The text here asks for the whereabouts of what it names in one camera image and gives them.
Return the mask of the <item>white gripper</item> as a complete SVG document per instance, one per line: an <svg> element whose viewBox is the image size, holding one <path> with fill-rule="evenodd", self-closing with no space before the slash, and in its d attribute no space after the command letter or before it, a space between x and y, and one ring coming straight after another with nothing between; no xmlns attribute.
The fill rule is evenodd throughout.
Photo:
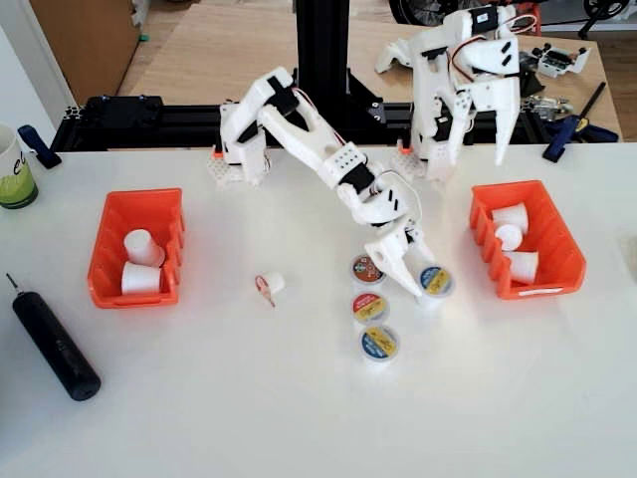
<svg viewBox="0 0 637 478"><path fill-rule="evenodd" d="M464 79L475 75L509 76L520 71L519 42L517 39L470 39L455 50L455 71ZM517 77L475 82L470 93L459 92L450 106L452 125L447 152L451 164L457 163L468 124L470 108L477 112L494 112L496 120L495 165L506 155L520 112L520 84Z"/></svg>
<svg viewBox="0 0 637 478"><path fill-rule="evenodd" d="M422 292L405 263L405 255L411 247L421 261L435 263L436 258L418 224L422 219L422 205L416 191L404 182L393 181L362 200L348 185L347 207L358 224L393 221L381 227L376 236L364 244L364 250L379 271L413 296L420 297ZM403 216L410 221L394 221Z"/></svg>

